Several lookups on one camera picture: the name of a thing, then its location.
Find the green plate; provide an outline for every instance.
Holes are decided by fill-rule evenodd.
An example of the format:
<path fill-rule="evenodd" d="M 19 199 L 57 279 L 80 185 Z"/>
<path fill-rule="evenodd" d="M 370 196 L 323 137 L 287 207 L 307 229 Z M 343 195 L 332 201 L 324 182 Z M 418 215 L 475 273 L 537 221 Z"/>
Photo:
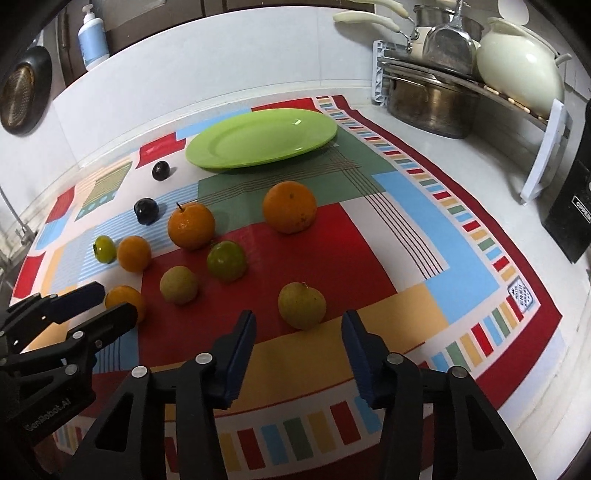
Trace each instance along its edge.
<path fill-rule="evenodd" d="M 185 155 L 201 168 L 240 168 L 295 157 L 321 147 L 337 124 L 322 113 L 275 108 L 233 116 L 191 140 Z"/>

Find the frying pan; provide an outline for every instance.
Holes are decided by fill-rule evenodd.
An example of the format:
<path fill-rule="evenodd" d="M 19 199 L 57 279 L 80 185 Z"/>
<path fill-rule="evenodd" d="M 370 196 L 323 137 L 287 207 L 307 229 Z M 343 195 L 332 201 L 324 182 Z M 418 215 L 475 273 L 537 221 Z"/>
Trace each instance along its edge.
<path fill-rule="evenodd" d="M 0 121 L 13 135 L 29 133 L 43 116 L 51 90 L 51 57 L 46 48 L 29 48 L 0 93 Z"/>

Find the white kettle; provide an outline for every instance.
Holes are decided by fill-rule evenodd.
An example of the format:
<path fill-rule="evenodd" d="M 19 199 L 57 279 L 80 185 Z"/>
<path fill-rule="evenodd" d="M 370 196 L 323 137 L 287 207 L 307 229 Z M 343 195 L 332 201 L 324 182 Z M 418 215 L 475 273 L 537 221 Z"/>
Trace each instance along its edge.
<path fill-rule="evenodd" d="M 570 60 L 546 40 L 525 27 L 502 18 L 489 18 L 491 30 L 482 37 L 476 53 L 484 82 L 548 118 L 554 99 L 564 102 L 564 82 L 558 65 Z"/>

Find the white dish rack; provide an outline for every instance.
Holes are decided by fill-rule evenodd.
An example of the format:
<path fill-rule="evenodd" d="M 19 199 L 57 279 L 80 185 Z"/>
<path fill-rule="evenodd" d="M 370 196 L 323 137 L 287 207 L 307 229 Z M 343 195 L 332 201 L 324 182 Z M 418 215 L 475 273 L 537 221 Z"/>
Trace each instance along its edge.
<path fill-rule="evenodd" d="M 372 72 L 373 100 L 382 106 L 387 106 L 388 104 L 390 80 L 384 76 L 384 66 L 390 65 L 391 68 L 398 69 L 401 72 L 411 69 L 435 75 L 440 80 L 448 83 L 453 82 L 456 85 L 468 88 L 523 116 L 544 132 L 544 138 L 519 195 L 521 196 L 522 204 L 538 197 L 542 190 L 546 188 L 554 178 L 558 166 L 563 159 L 564 150 L 566 149 L 566 144 L 570 136 L 573 120 L 567 112 L 565 105 L 555 99 L 550 112 L 550 117 L 548 120 L 545 120 L 533 115 L 526 107 L 523 107 L 514 100 L 507 98 L 482 83 L 466 80 L 450 73 L 433 70 L 429 67 L 409 63 L 388 55 L 389 52 L 395 51 L 397 51 L 397 46 L 393 43 L 388 43 L 382 40 L 374 42 L 374 70 Z"/>

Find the white wall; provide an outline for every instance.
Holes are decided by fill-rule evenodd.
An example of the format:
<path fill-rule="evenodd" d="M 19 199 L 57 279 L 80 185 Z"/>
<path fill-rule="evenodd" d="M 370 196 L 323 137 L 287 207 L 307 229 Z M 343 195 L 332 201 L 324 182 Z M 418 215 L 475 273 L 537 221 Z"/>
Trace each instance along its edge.
<path fill-rule="evenodd" d="M 65 172 L 77 168 L 52 104 L 28 135 L 16 137 L 0 128 L 0 168 L 0 185 L 18 213 L 25 212 Z M 35 210 L 27 216 L 34 216 Z M 15 219 L 0 199 L 0 248 L 6 254 L 15 246 L 14 228 Z M 11 245 L 4 243 L 6 234 L 13 238 Z"/>
<path fill-rule="evenodd" d="M 371 78 L 372 26 L 337 29 L 337 10 L 259 8 L 150 37 L 84 75 L 56 100 L 78 162 L 139 125 L 204 100 L 261 86 Z"/>

